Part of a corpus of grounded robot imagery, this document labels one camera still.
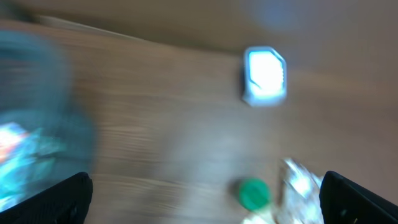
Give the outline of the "beige clear snack bag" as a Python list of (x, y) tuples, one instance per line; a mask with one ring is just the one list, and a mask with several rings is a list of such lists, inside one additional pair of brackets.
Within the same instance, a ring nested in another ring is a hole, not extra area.
[(280, 193), (275, 212), (279, 224), (324, 224), (320, 207), (322, 176), (286, 158), (280, 169)]

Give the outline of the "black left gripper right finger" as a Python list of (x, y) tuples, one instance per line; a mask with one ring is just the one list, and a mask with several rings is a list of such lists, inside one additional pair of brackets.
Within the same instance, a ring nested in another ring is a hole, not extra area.
[(397, 224), (397, 205), (334, 171), (320, 188), (325, 224)]

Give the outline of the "light teal wrapper pack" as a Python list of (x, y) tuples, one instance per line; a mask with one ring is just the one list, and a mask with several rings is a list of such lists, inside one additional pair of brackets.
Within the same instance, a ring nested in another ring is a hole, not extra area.
[(1, 211), (33, 196), (34, 185), (50, 175), (56, 156), (65, 150), (64, 142), (39, 130), (23, 137), (1, 163)]

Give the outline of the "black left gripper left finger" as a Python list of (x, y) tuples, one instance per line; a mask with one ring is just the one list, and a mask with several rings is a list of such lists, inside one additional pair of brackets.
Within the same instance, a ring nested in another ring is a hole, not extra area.
[(1, 224), (83, 224), (93, 195), (93, 181), (79, 172), (1, 212)]

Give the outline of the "green lid jar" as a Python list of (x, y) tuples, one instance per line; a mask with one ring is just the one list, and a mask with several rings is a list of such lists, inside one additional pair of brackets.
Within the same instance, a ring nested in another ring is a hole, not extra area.
[(235, 180), (231, 193), (247, 213), (241, 224), (276, 224), (271, 190), (262, 179), (245, 177)]

